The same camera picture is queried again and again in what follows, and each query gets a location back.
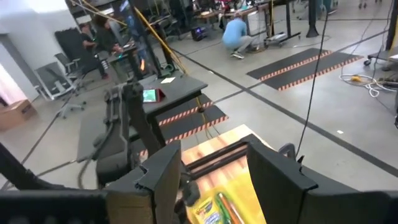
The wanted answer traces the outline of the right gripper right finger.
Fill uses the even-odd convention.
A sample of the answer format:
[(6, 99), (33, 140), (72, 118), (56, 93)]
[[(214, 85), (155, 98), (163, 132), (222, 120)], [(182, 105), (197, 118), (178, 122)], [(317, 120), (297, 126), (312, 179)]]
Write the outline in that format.
[(251, 141), (247, 161), (251, 182), (267, 224), (299, 224), (305, 196), (317, 183), (299, 162)]

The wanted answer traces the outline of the person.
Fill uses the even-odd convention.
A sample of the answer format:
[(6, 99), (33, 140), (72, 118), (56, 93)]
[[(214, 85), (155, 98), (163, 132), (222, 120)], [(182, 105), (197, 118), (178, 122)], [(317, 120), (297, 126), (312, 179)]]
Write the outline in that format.
[(247, 33), (243, 16), (236, 12), (234, 18), (225, 27), (222, 43), (231, 51), (231, 56), (243, 59), (243, 52), (252, 44), (254, 38)]
[(85, 50), (87, 52), (89, 52), (90, 54), (92, 54), (93, 58), (96, 61), (97, 64), (97, 68), (99, 70), (99, 74), (101, 75), (102, 79), (107, 79), (108, 78), (108, 74), (105, 72), (101, 62), (99, 61), (99, 59), (97, 57), (95, 57), (96, 52), (95, 52), (95, 48), (96, 48), (96, 42), (93, 39), (92, 33), (91, 33), (91, 29), (90, 29), (90, 25), (88, 23), (82, 23), (79, 25), (80, 31), (81, 31), (81, 39), (83, 42), (83, 47), (85, 48)]
[(129, 78), (129, 73), (126, 69), (123, 70), (121, 64), (127, 65), (128, 54), (119, 45), (108, 18), (97, 14), (93, 22), (96, 29), (96, 51), (102, 68), (111, 72), (111, 78), (116, 84), (125, 82)]

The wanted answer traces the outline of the black metal table frame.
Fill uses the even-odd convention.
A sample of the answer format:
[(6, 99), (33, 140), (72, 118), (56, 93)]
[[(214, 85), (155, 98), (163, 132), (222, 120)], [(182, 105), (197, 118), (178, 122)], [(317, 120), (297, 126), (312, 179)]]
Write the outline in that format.
[(244, 157), (246, 151), (247, 143), (241, 139), (189, 163), (186, 168), (189, 170), (190, 178), (197, 180)]

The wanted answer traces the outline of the orange pencil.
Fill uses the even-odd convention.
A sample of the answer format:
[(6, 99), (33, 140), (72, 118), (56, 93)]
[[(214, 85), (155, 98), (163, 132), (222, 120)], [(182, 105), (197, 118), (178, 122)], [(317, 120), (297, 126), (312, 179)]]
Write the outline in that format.
[(227, 210), (232, 219), (232, 224), (244, 224), (244, 220), (242, 216), (239, 214), (238, 209), (234, 206), (233, 202), (223, 193), (222, 194), (222, 202), (226, 206)]

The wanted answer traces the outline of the cardboard box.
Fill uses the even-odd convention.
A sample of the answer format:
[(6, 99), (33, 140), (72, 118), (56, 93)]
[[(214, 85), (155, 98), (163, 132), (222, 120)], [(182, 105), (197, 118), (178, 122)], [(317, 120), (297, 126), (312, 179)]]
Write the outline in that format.
[(37, 111), (29, 100), (17, 101), (7, 107), (0, 107), (0, 131), (7, 131), (25, 123)]

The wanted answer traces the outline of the black orange-striped floor mat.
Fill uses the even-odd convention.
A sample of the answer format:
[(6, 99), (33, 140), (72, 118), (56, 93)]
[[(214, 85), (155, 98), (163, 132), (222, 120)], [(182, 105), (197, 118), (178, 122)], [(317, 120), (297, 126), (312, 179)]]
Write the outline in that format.
[(228, 116), (204, 94), (191, 100), (188, 97), (175, 101), (164, 98), (160, 103), (145, 103), (144, 111), (148, 118), (154, 118), (158, 122), (167, 144), (228, 119)]
[(362, 56), (310, 48), (259, 67), (248, 76), (278, 91), (284, 91), (362, 59)]

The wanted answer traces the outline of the grey office chair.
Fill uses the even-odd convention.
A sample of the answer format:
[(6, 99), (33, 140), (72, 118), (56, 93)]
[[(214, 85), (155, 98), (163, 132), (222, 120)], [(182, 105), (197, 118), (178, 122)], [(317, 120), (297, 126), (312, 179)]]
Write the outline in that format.
[(71, 111), (85, 110), (86, 101), (71, 102), (73, 97), (78, 97), (86, 88), (83, 81), (85, 75), (79, 71), (72, 75), (65, 74), (58, 62), (52, 62), (35, 70), (35, 76), (39, 84), (34, 88), (47, 101), (63, 101), (63, 106), (56, 112), (56, 118), (67, 118)]

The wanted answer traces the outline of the yellow transparent pencil case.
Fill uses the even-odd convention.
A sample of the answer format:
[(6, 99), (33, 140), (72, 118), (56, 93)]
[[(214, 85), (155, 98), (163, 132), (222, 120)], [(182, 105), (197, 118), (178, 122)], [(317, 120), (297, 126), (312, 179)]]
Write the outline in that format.
[(193, 209), (207, 198), (215, 201), (218, 193), (225, 194), (238, 209), (244, 220), (244, 224), (267, 224), (257, 199), (254, 187), (250, 183), (251, 178), (248, 172), (238, 175), (230, 180), (223, 179), (216, 184), (210, 178), (205, 177), (197, 181), (201, 197), (191, 207), (187, 207), (187, 216), (191, 224), (195, 224)]

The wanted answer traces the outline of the dark grey side desk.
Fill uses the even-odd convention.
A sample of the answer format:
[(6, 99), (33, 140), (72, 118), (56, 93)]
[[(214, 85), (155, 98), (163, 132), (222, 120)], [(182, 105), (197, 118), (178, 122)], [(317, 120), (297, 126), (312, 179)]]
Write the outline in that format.
[[(145, 103), (143, 109), (147, 114), (147, 120), (152, 126), (152, 130), (162, 147), (165, 146), (165, 139), (156, 123), (156, 116), (182, 105), (201, 95), (201, 90), (207, 84), (189, 76), (177, 76), (170, 83), (162, 83), (161, 80), (149, 81), (148, 78), (141, 80), (140, 83), (145, 89), (159, 88), (165, 97), (158, 103)], [(80, 137), (78, 142), (76, 161), (82, 162), (89, 158), (94, 151), (93, 141), (97, 136), (105, 132), (106, 126), (103, 123), (106, 110), (100, 109), (86, 114), (80, 127)]]

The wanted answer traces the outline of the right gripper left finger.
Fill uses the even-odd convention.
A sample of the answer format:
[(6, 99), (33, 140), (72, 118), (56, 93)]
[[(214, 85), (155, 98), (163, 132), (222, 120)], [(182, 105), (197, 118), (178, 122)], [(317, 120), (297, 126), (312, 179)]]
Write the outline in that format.
[(107, 186), (109, 224), (172, 224), (181, 155), (173, 141)]

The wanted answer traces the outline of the crayon box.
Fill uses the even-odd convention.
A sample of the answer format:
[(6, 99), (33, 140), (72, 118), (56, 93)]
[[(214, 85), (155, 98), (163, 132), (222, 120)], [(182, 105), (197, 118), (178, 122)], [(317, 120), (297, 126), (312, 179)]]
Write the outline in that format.
[(195, 224), (222, 224), (221, 212), (212, 198), (207, 198), (193, 209)]

